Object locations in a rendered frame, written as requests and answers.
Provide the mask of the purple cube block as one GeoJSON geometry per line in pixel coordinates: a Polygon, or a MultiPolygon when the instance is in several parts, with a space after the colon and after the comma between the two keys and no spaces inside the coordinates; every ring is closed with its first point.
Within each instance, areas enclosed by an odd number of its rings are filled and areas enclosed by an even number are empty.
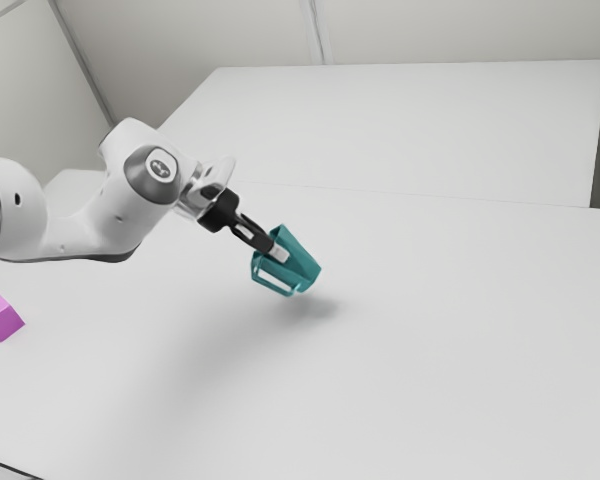
{"type": "Polygon", "coordinates": [[[0,342],[10,338],[25,326],[22,317],[14,307],[0,295],[0,342]]]}

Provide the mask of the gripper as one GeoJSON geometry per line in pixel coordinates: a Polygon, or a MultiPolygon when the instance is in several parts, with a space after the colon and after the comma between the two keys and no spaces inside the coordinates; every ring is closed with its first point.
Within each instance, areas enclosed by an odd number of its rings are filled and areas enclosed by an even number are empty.
{"type": "Polygon", "coordinates": [[[231,189],[225,189],[213,205],[197,220],[198,224],[211,233],[225,227],[253,250],[284,264],[290,253],[277,244],[268,233],[246,214],[237,213],[240,198],[231,189]]]}

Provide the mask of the teal faceted mug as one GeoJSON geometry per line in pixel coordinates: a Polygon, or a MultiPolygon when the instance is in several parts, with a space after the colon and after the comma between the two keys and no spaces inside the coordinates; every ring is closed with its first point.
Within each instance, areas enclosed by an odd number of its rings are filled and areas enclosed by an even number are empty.
{"type": "Polygon", "coordinates": [[[272,229],[269,237],[272,248],[253,253],[252,280],[285,297],[308,290],[321,272],[318,262],[284,224],[272,229]]]}

